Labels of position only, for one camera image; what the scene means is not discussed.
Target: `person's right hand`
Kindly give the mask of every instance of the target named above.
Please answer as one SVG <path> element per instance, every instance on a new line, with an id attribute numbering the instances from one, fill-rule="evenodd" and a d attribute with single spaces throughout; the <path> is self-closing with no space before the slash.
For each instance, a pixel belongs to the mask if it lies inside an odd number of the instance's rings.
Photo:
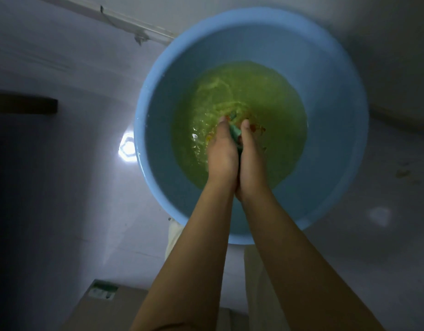
<path id="1" fill-rule="evenodd" d="M 244 204 L 250 202 L 260 192 L 268 190 L 264 159 L 253 137 L 249 120 L 241 123 L 243 150 L 240 162 L 239 186 L 237 198 Z"/>

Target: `hand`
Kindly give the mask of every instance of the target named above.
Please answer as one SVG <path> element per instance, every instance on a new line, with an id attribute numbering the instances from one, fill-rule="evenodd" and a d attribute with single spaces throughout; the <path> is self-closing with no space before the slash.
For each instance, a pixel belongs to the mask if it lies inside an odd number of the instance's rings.
<path id="1" fill-rule="evenodd" d="M 208 144 L 208 182 L 236 188 L 238 176 L 238 151 L 223 116 L 216 127 L 215 137 Z"/>
<path id="2" fill-rule="evenodd" d="M 252 200 L 260 192 L 269 190 L 263 156 L 250 130 L 249 120 L 241 123 L 243 150 L 239 186 L 236 196 L 242 203 Z"/>

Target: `white tile floor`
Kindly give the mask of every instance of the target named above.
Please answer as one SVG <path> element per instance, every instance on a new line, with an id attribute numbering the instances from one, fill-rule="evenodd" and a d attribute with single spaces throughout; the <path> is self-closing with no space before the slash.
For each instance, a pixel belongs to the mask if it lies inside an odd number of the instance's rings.
<path id="1" fill-rule="evenodd" d="M 169 216 L 118 156 L 162 50 L 0 1 L 0 89 L 59 99 L 57 116 L 0 116 L 0 329 L 54 330 L 94 278 L 148 288 L 163 265 Z M 424 135 L 372 120 L 357 179 L 306 234 L 388 330 L 424 330 Z M 230 246 L 222 289 L 238 311 L 242 255 Z"/>

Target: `basin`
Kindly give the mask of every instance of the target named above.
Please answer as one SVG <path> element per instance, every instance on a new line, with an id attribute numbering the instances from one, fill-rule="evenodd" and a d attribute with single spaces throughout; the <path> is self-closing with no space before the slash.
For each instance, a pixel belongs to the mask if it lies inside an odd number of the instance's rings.
<path id="1" fill-rule="evenodd" d="M 342 46 L 305 17 L 271 8 L 227 11 L 177 37 L 160 55 L 140 92 L 134 120 L 138 162 L 160 205 L 185 225 L 201 190 L 178 166 L 171 146 L 177 104 L 205 70 L 250 60 L 285 77 L 308 118 L 307 140 L 294 171 L 273 193 L 299 228 L 336 204 L 355 177 L 368 133 L 368 103 Z M 231 244 L 253 244 L 241 204 L 232 208 Z"/>

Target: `water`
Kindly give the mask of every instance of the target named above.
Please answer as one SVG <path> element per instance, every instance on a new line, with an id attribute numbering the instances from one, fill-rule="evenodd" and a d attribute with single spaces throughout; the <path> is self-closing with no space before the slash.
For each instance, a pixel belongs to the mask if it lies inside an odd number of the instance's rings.
<path id="1" fill-rule="evenodd" d="M 228 63 L 204 72 L 183 95 L 172 123 L 172 148 L 187 178 L 207 181 L 207 143 L 220 116 L 240 127 L 248 118 L 262 148 L 270 187 L 289 175 L 302 154 L 307 116 L 296 90 L 273 69 Z"/>

